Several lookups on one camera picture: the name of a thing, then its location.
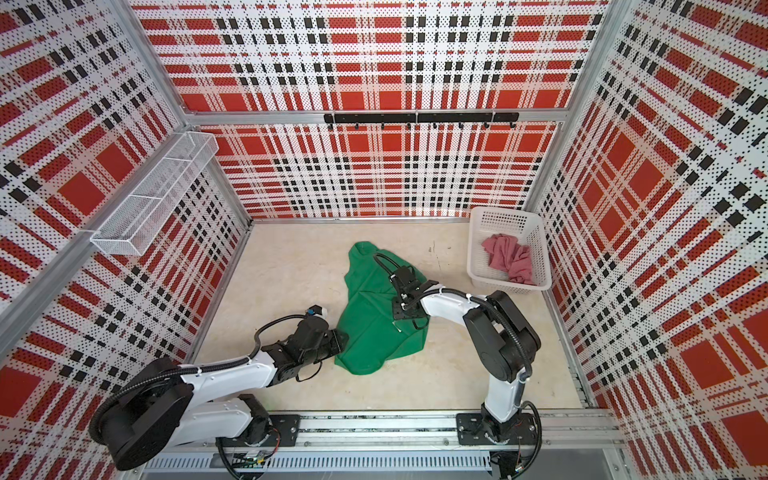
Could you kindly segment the green tank top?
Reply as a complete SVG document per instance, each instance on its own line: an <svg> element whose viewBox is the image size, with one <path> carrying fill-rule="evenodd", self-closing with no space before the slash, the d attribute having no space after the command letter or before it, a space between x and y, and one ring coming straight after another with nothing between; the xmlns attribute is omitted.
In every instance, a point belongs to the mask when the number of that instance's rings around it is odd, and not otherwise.
<svg viewBox="0 0 768 480"><path fill-rule="evenodd" d="M353 375L369 375L389 360L423 350L430 318L421 313L397 319L392 301L400 295L390 282L395 269L411 264L369 241L355 243L344 277L348 303L337 329L348 336L334 363Z"/></svg>

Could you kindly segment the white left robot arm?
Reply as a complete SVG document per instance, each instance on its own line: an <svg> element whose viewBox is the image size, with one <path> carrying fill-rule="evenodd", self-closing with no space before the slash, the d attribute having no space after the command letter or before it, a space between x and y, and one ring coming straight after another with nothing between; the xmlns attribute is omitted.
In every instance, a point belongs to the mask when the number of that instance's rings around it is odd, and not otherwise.
<svg viewBox="0 0 768 480"><path fill-rule="evenodd" d="M264 344L260 327L245 355L203 365L176 365L169 358L146 365L96 409L90 438L105 446L120 471L141 466L167 447L214 440L217 447L281 444L285 429L253 392L297 380L302 369L346 349L349 337L330 328L312 307L293 315L296 330Z"/></svg>

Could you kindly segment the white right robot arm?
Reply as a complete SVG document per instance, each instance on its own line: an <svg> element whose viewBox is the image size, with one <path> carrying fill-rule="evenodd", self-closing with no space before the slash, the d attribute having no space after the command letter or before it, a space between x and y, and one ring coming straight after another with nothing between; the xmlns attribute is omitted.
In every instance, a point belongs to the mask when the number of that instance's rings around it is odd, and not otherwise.
<svg viewBox="0 0 768 480"><path fill-rule="evenodd" d="M481 296L422 282L411 267L399 267L388 277L396 292L395 318L439 317L466 328L489 374L476 433L489 443L509 442L531 419L523 412L523 396L541 340L530 322L503 291Z"/></svg>

